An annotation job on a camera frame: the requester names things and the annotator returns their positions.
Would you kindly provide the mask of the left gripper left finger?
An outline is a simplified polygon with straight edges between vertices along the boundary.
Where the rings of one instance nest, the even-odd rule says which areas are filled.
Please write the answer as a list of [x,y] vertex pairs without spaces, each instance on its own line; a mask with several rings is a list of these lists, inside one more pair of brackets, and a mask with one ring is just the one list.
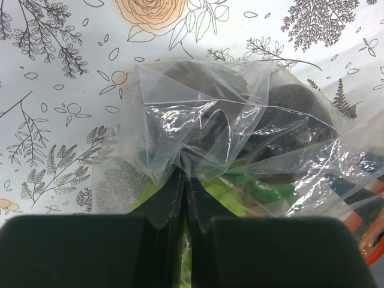
[[1,228],[2,287],[179,287],[185,175],[129,214],[27,215]]

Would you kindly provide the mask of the fake green chili pepper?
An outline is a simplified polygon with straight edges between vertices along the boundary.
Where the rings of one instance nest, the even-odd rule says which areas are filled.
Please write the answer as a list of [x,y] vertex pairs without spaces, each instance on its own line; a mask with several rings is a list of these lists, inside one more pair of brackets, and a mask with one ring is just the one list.
[[291,207],[298,200],[292,184],[269,184],[249,173],[225,173],[223,176],[239,191],[241,202],[247,208],[277,203],[287,203]]

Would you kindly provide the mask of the clear zip top bag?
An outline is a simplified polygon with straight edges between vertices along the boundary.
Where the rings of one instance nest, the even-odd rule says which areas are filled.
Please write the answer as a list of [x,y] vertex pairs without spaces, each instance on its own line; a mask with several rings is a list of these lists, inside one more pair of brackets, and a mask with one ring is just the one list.
[[[92,210],[123,214],[150,180],[164,185],[179,170],[190,181],[249,173],[269,184],[292,184],[298,200],[247,208],[248,217],[328,216],[341,220],[371,265],[383,256],[383,107],[359,123],[339,86],[333,100],[273,62],[188,61],[208,71],[228,68],[244,77],[250,97],[224,105],[166,76],[181,61],[137,64],[120,77],[121,100],[92,167]],[[338,133],[291,150],[248,141],[268,107],[269,88],[302,84],[316,95]]]

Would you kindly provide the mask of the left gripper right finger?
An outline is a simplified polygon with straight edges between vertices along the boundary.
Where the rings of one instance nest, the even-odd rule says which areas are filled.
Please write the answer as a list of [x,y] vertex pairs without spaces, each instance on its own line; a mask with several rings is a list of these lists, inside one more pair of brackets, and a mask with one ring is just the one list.
[[185,185],[193,287],[375,287],[357,243],[327,217],[238,217]]

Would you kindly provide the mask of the fake green apple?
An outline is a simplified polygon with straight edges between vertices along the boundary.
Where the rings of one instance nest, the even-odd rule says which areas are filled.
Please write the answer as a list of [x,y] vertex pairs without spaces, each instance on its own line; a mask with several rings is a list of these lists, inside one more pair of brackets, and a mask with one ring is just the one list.
[[[240,195],[233,189],[233,185],[221,178],[215,178],[211,181],[201,181],[203,188],[217,201],[219,201],[230,212],[238,217],[245,217],[246,211],[242,204]],[[134,201],[131,209],[139,207],[151,196],[153,196],[163,185],[157,186],[152,180],[143,189],[138,198]],[[190,244],[190,234],[187,227],[187,221],[184,221],[182,234],[182,250],[181,250],[181,276],[178,287],[191,287],[191,258],[192,250]]]

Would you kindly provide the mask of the fake dark eggplant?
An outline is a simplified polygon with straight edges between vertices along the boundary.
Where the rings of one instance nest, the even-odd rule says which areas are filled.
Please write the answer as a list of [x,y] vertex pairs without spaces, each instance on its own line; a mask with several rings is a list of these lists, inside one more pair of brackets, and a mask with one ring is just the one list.
[[[177,62],[165,73],[171,79],[205,95],[244,103],[250,97],[248,83],[242,75],[228,68],[208,71],[201,64]],[[276,84],[269,88],[268,107],[252,132],[252,146],[291,150],[314,145],[338,136],[331,118],[316,95],[302,84]]]

